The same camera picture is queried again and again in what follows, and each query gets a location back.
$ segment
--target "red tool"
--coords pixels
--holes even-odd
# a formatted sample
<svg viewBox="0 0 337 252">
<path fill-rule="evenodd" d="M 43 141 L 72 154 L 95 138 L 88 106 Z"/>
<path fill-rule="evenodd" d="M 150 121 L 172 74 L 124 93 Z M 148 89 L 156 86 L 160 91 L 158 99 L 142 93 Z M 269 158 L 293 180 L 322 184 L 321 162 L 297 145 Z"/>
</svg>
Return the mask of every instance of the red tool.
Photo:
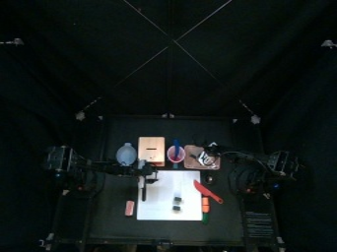
<svg viewBox="0 0 337 252">
<path fill-rule="evenodd" d="M 218 203 L 223 203 L 223 200 L 195 180 L 195 188 L 205 195 L 211 196 Z"/>
</svg>

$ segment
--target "light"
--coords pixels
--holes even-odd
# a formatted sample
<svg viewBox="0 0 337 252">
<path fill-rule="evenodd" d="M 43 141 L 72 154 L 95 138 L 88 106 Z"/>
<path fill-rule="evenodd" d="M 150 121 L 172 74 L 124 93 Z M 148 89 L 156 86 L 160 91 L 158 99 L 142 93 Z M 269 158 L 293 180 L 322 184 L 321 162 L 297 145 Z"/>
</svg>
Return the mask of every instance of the light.
<svg viewBox="0 0 337 252">
<path fill-rule="evenodd" d="M 274 189 L 279 189 L 279 184 L 275 183 L 275 184 L 273 185 L 273 187 L 274 187 Z"/>
<path fill-rule="evenodd" d="M 24 42 L 20 38 L 15 38 L 13 41 L 0 41 L 0 44 L 15 44 L 17 46 L 24 45 Z"/>
<path fill-rule="evenodd" d="M 328 47 L 330 47 L 330 49 L 332 49 L 333 46 L 337 47 L 337 44 L 333 43 L 332 40 L 325 40 L 325 41 L 322 42 L 321 46 L 328 46 Z"/>
</svg>

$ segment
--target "clear cup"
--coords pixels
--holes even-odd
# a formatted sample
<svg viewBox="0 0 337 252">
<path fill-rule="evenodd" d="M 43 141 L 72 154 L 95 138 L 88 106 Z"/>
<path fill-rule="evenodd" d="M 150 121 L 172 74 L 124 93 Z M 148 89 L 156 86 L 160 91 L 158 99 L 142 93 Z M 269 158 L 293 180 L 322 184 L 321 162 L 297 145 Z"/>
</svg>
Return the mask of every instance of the clear cup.
<svg viewBox="0 0 337 252">
<path fill-rule="evenodd" d="M 167 150 L 167 158 L 172 163 L 178 163 L 184 159 L 184 149 L 179 146 L 179 153 L 175 157 L 175 146 L 171 146 Z"/>
</svg>

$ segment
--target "white board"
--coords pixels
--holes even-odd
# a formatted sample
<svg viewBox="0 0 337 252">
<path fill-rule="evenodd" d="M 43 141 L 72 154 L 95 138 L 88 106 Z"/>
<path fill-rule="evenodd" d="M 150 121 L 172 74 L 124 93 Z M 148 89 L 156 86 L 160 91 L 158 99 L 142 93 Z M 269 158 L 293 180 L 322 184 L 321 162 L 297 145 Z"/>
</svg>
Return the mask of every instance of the white board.
<svg viewBox="0 0 337 252">
<path fill-rule="evenodd" d="M 155 183 L 146 185 L 146 201 L 142 201 L 143 179 L 138 183 L 136 219 L 147 221 L 200 221 L 202 194 L 195 189 L 194 180 L 200 182 L 198 170 L 158 171 Z M 178 204 L 175 197 L 182 198 Z"/>
</svg>

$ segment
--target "black tent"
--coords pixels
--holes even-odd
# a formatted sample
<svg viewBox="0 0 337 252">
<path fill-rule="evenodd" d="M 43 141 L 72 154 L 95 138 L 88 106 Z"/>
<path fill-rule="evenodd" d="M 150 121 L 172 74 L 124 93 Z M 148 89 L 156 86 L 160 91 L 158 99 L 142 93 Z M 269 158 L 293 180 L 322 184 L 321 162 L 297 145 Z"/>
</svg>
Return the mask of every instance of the black tent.
<svg viewBox="0 0 337 252">
<path fill-rule="evenodd" d="M 247 118 L 265 153 L 305 164 L 275 197 L 289 250 L 333 251 L 336 11 L 328 0 L 0 1 L 4 251 L 51 229 L 44 148 L 87 143 L 75 132 L 107 116 Z"/>
</svg>

